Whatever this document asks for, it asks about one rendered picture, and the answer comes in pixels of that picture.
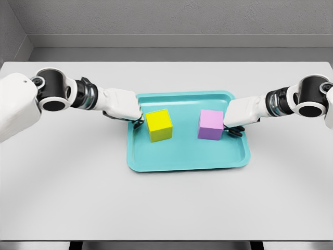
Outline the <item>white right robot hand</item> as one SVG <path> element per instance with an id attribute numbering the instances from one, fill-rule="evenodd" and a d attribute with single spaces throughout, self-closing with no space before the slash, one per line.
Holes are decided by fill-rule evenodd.
<path id="1" fill-rule="evenodd" d="M 259 97 L 246 97 L 230 101 L 224 115 L 224 129 L 231 135 L 242 137 L 244 126 L 260 121 Z"/>

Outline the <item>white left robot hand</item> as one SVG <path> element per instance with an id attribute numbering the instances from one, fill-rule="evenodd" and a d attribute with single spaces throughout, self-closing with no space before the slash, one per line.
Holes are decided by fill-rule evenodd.
<path id="1" fill-rule="evenodd" d="M 99 108 L 111 119 L 130 121 L 136 129 L 144 123 L 138 98 L 133 91 L 109 88 L 98 98 Z"/>

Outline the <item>purple cube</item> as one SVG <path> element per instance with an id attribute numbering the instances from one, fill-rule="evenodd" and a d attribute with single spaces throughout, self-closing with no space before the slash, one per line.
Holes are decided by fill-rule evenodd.
<path id="1" fill-rule="evenodd" d="M 202 109 L 198 123 L 198 138 L 220 140 L 224 131 L 224 112 Z"/>

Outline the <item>yellow cube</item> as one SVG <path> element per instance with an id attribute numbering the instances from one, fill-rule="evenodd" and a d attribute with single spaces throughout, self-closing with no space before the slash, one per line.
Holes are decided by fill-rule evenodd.
<path id="1" fill-rule="evenodd" d="M 158 142 L 170 139 L 173 135 L 173 125 L 166 109 L 146 114 L 150 141 Z"/>

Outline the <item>teal plastic tray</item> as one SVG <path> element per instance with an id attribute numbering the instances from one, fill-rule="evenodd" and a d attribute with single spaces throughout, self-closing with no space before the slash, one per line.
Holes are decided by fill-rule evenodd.
<path id="1" fill-rule="evenodd" d="M 138 94 L 144 114 L 166 109 L 172 138 L 152 143 L 146 124 L 127 132 L 127 164 L 137 172 L 159 172 L 243 167 L 251 154 L 245 135 L 222 133 L 218 141 L 197 137 L 201 110 L 226 111 L 235 97 L 228 91 Z"/>

